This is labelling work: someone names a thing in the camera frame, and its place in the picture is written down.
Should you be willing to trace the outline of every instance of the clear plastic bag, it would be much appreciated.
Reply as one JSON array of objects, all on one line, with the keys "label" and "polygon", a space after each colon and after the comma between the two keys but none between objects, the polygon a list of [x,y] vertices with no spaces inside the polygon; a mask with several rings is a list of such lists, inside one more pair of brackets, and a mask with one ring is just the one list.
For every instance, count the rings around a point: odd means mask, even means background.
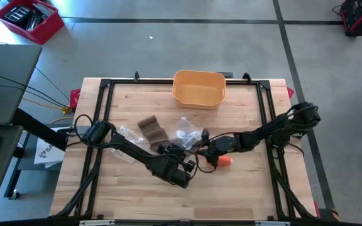
[{"label": "clear plastic bag", "polygon": [[[142,149],[146,145],[146,139],[144,139],[143,137],[140,137],[134,131],[132,131],[131,129],[128,129],[125,126],[121,126],[117,132],[119,134],[123,135],[125,137],[125,139],[131,141],[133,144],[137,145],[138,147],[140,147]],[[118,157],[122,158],[123,160],[125,160],[125,161],[127,161],[129,163],[133,163],[135,161],[134,158],[132,158],[131,156],[129,156],[129,155],[125,154],[125,153],[123,153],[120,150],[110,148],[109,151],[113,155],[118,156]]]},{"label": "clear plastic bag", "polygon": [[195,127],[186,117],[181,117],[177,124],[177,128],[170,139],[172,143],[188,150],[200,140],[201,133],[202,128]]}]

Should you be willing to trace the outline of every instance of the table leg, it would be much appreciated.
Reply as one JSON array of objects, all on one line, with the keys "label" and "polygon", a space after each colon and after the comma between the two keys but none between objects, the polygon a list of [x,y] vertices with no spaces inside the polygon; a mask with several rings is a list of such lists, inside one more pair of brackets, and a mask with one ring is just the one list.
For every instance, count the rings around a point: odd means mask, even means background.
[{"label": "table leg", "polygon": [[16,157],[17,160],[16,160],[15,167],[13,168],[11,179],[9,179],[8,186],[6,187],[6,190],[5,190],[5,194],[4,194],[5,198],[17,199],[20,196],[19,193],[16,193],[15,188],[16,188],[16,184],[18,183],[19,176],[20,176],[20,173],[21,173],[21,171],[18,170],[18,167],[19,167],[19,164],[20,164],[20,160],[23,157],[23,153],[24,153],[23,148],[16,147],[16,150],[15,150],[13,156]]},{"label": "table leg", "polygon": [[48,126],[39,122],[31,115],[27,114],[21,109],[16,109],[16,112],[12,119],[12,124],[23,126],[23,128],[35,135],[36,137],[43,139],[48,144],[51,144],[62,151],[65,151],[67,140],[65,137],[59,135]]}]

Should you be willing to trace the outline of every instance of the red container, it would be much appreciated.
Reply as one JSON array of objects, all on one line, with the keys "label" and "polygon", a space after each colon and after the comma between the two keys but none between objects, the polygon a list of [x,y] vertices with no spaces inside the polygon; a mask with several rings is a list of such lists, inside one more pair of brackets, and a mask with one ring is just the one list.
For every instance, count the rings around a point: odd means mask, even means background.
[{"label": "red container", "polygon": [[[16,26],[15,24],[10,23],[5,19],[5,14],[17,5],[22,5],[29,9],[36,9],[33,3],[42,4],[54,10],[54,13],[41,22],[41,24],[39,24],[33,31],[26,31],[25,29]],[[0,10],[0,21],[2,21],[12,32],[40,45],[46,43],[57,31],[63,27],[63,21],[58,14],[58,10],[49,4],[45,4],[37,0],[12,0],[9,4]]]}]

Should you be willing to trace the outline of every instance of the orange object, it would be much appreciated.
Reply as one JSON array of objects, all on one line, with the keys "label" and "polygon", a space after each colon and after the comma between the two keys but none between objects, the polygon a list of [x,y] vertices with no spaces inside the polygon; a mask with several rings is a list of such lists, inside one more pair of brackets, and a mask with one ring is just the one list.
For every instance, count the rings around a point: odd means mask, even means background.
[{"label": "orange object", "polygon": [[214,110],[225,92],[226,79],[220,73],[181,70],[174,75],[173,96],[180,107]]},{"label": "orange object", "polygon": [[217,165],[219,167],[227,167],[230,166],[233,162],[233,159],[230,156],[219,156],[219,159],[217,160]]}]

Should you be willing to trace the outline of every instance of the wooden tabletop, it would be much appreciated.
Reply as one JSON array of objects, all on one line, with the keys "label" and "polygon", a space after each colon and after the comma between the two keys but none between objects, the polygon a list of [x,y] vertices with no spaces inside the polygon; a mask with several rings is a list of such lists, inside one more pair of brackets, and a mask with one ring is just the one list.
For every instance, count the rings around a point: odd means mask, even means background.
[{"label": "wooden tabletop", "polygon": [[[85,78],[75,118],[94,115],[100,78]],[[270,80],[276,114],[290,108],[284,80]],[[102,101],[100,119],[105,109],[107,91]],[[183,109],[176,105],[171,85],[116,84],[109,122],[126,126],[141,136],[138,121],[155,115],[170,138],[177,122],[185,116],[196,127],[207,128],[211,135],[222,132],[252,131],[261,126],[258,98],[254,86],[228,85],[226,98],[218,110]],[[89,125],[86,118],[78,125]],[[86,147],[83,144],[66,150],[55,190],[51,214],[59,212],[79,187]],[[265,143],[253,151],[232,153],[233,163],[211,174],[198,171],[183,189],[151,175],[137,161],[129,163],[105,150],[102,157],[93,216],[143,220],[264,220],[276,215]],[[302,153],[285,148],[290,186],[308,211],[315,215],[314,201]],[[283,209],[287,213],[281,190]],[[86,209],[89,188],[86,191]]]}]

